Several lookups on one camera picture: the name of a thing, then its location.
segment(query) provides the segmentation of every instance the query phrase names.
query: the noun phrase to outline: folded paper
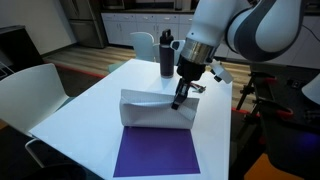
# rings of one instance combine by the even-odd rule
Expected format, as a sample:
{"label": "folded paper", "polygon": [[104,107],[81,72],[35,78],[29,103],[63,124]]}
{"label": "folded paper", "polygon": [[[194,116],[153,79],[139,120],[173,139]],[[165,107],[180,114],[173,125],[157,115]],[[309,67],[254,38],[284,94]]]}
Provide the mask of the folded paper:
{"label": "folded paper", "polygon": [[191,129],[199,103],[187,98],[178,110],[171,108],[173,95],[122,89],[121,122],[124,126]]}

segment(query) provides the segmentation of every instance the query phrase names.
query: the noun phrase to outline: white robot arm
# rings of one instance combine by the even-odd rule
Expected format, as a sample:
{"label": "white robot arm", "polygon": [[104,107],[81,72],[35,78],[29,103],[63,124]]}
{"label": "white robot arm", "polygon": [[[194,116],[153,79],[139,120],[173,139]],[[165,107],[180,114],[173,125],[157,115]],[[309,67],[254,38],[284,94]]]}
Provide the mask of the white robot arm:
{"label": "white robot arm", "polygon": [[253,2],[199,1],[179,59],[177,73],[181,79],[173,109],[187,98],[190,82],[199,80],[205,66],[213,63],[223,38],[232,51],[258,62],[276,58],[293,44],[300,31],[305,0]]}

